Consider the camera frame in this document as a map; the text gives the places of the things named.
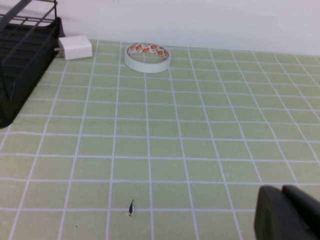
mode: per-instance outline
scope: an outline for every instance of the black metal rack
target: black metal rack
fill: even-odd
[[[58,38],[65,36],[56,0],[38,0],[52,4],[42,17],[18,15],[31,1],[0,14],[0,128],[14,121],[55,58]],[[54,18],[48,18],[53,11]]]

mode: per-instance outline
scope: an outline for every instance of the masking tape roll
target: masking tape roll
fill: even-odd
[[[131,56],[136,53],[153,53],[163,57],[164,61],[158,63],[147,63],[133,59]],[[171,53],[162,46],[151,43],[134,43],[124,51],[125,64],[138,72],[146,74],[159,73],[170,67]]]

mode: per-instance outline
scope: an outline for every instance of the white power adapter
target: white power adapter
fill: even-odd
[[[65,60],[91,58],[93,56],[92,44],[84,35],[60,37],[59,48],[55,50],[58,50],[58,55],[63,56]]]

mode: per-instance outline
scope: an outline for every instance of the table surface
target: table surface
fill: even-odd
[[[320,57],[91,42],[0,131],[0,239],[251,240],[262,184],[320,199]]]

